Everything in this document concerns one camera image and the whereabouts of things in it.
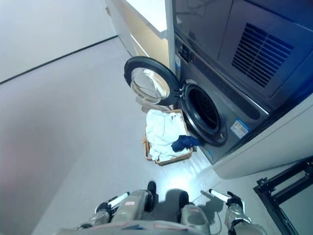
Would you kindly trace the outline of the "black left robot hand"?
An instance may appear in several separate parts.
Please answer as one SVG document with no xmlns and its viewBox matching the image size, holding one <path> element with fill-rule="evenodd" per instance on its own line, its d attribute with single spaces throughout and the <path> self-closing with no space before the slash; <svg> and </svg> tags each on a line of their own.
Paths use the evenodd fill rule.
<svg viewBox="0 0 313 235">
<path fill-rule="evenodd" d="M 114 214 L 116 210 L 118 209 L 120 203 L 129 195 L 130 193 L 127 191 L 120 196 L 112 197 L 111 199 L 98 205 L 97 208 L 95 209 L 95 213 L 98 213 L 100 211 L 107 211 L 110 214 Z"/>
</svg>

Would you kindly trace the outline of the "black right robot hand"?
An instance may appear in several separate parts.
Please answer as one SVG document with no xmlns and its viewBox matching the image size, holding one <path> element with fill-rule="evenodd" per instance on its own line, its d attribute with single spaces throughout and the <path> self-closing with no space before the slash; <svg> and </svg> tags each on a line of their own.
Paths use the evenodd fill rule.
<svg viewBox="0 0 313 235">
<path fill-rule="evenodd" d="M 216 190 L 209 189 L 209 193 L 219 198 L 220 200 L 224 201 L 227 206 L 230 206 L 232 204 L 237 204 L 242 208 L 244 207 L 244 204 L 241 198 L 230 191 L 228 191 L 227 194 L 223 194 L 223 193 L 217 192 Z"/>
</svg>

